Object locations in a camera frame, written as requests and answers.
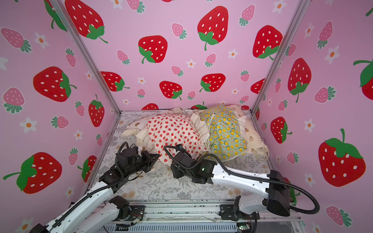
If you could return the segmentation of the red strawberry print pillow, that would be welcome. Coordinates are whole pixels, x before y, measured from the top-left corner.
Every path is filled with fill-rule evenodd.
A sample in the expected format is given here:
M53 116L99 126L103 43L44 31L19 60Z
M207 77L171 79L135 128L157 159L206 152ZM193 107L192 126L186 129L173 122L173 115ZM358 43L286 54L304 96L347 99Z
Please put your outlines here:
M207 124L195 113L187 116L167 112L150 116L135 136L141 148L159 154L158 161L166 166L172 164L172 159L164 151L165 146L180 144L193 159L209 151Z

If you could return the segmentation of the lemon print teal pillow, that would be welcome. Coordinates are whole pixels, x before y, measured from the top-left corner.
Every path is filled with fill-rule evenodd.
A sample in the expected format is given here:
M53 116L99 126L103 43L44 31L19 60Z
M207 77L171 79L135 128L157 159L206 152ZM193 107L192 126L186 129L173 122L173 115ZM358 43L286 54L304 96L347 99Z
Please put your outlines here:
M243 138L245 121L233 109L217 105L200 111L198 115L209 130L209 150L221 161L230 161L247 153L248 143Z

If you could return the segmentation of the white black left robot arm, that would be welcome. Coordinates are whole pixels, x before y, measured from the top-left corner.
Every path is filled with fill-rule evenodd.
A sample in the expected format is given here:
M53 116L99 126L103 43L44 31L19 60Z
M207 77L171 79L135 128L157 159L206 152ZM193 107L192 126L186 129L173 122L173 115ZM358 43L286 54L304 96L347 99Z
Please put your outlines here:
M135 173L147 173L158 161L159 154L124 143L116 153L114 165L97 183L67 211L48 224L37 224L32 233L91 233L113 220L129 220L133 226L142 219L143 206L130 206L128 200L115 193Z

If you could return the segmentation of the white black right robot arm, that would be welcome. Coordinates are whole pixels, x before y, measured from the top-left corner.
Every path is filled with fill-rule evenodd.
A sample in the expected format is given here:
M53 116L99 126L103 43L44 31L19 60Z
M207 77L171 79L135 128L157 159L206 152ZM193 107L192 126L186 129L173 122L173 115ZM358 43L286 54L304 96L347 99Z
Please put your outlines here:
M316 198L306 190L287 183L281 173L271 170L268 174L256 174L226 167L213 154L200 160L180 151L171 156L172 171L176 179L188 177L194 183L228 185L254 194L252 198L238 197L234 207L243 214L267 210L277 216L290 216L291 211L313 215L319 212ZM311 210L300 209L290 204L290 190L294 189L308 197L314 204Z

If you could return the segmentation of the white bear print pillow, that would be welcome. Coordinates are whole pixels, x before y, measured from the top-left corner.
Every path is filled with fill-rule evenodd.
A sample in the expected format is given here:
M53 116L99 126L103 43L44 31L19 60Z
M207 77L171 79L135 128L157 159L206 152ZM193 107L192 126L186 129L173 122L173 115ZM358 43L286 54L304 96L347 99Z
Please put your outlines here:
M174 108L128 124L122 137L134 135L140 149L160 154L158 162L170 166L179 152L192 158L192 152L187 149L190 140L186 129L189 128L189 118L180 108Z

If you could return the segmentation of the cream animal print pillow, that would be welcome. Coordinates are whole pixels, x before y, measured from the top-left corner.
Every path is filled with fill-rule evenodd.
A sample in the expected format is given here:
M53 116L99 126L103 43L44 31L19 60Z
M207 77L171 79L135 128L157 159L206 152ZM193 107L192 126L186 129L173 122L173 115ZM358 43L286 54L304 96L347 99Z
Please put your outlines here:
M234 111L238 118L241 136L246 140L247 153L252 153L258 160L267 161L269 158L268 147L255 130L251 117L243 113L241 106L233 104L228 107Z

